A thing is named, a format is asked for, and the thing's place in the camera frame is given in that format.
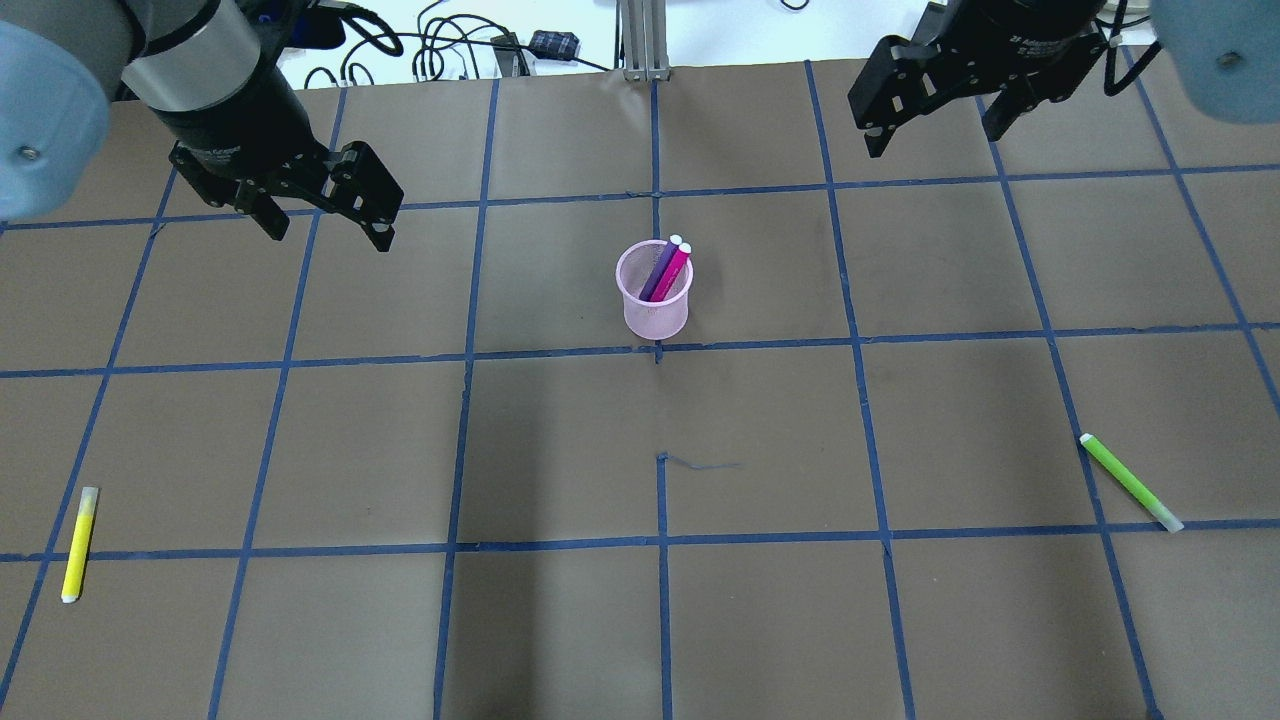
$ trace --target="pink marker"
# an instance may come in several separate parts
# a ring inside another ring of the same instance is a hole
[[[689,261],[689,255],[694,251],[692,246],[687,242],[682,242],[676,254],[671,258],[671,263],[667,264],[667,272],[662,274],[662,279],[658,281],[658,287],[653,288],[653,297],[649,302],[662,302],[667,300],[667,293],[671,292],[671,286],[676,284],[676,275],[680,270],[685,269],[685,263]]]

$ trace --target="yellow highlighter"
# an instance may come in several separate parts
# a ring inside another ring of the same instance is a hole
[[[88,559],[88,536],[93,532],[93,511],[97,510],[97,488],[86,487],[81,491],[81,510],[76,515],[76,532],[72,533],[72,551],[67,556],[67,577],[63,578],[63,602],[79,600],[81,585],[84,583],[84,561]]]

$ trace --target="metal stand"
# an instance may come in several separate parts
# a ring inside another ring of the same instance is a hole
[[[623,77],[667,79],[667,0],[618,0],[622,18]]]

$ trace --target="pen holder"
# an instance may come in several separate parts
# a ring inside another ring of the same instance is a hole
[[[678,333],[689,320],[689,288],[694,284],[694,264],[689,261],[676,275],[671,295],[662,302],[640,300],[644,282],[658,263],[666,240],[646,240],[627,249],[618,258],[614,277],[622,292],[622,318],[631,332],[645,340],[667,340]]]

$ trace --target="purple marker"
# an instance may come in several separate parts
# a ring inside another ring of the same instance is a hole
[[[653,291],[658,287],[658,281],[662,279],[662,274],[667,272],[667,265],[671,264],[671,259],[676,255],[676,250],[680,243],[685,242],[678,234],[671,236],[671,242],[662,247],[662,255],[658,256],[658,263],[653,266],[653,272],[649,273],[649,279],[644,282],[644,288],[640,291],[640,300],[649,302],[653,297]]]
[[[650,302],[662,302],[667,300],[667,293],[671,292],[672,286],[676,284],[676,275],[680,270],[685,269],[685,263],[689,261],[689,254],[694,249],[687,242],[680,245],[680,250],[676,251],[676,256],[671,259],[667,265],[667,270],[662,274],[662,279],[658,281],[658,287],[653,290],[653,300]]]

